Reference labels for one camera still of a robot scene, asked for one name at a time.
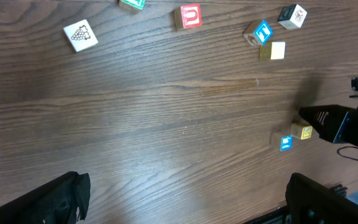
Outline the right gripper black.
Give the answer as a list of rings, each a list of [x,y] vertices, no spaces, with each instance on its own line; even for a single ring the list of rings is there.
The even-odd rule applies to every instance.
[[[300,117],[318,132],[319,137],[337,144],[341,128],[352,109],[341,105],[305,106],[298,110]],[[352,115],[345,124],[341,138],[358,147],[358,115]]]

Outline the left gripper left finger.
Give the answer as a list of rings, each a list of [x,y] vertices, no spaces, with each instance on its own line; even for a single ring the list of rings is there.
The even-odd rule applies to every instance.
[[[0,207],[0,224],[76,223],[86,218],[90,204],[88,173],[74,171]]]

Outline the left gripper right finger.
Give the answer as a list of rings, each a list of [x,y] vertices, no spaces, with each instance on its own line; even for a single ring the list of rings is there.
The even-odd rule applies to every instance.
[[[358,205],[301,173],[285,192],[293,223],[358,224]]]

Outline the yellow side picture block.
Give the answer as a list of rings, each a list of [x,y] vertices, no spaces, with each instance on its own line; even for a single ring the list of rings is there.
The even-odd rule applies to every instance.
[[[313,127],[305,123],[292,123],[290,127],[290,134],[301,140],[311,138],[312,132]]]

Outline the white block blue side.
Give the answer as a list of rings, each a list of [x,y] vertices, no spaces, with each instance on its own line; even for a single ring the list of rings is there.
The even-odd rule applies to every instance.
[[[293,136],[286,132],[274,132],[270,137],[270,145],[280,151],[287,151],[292,148]]]

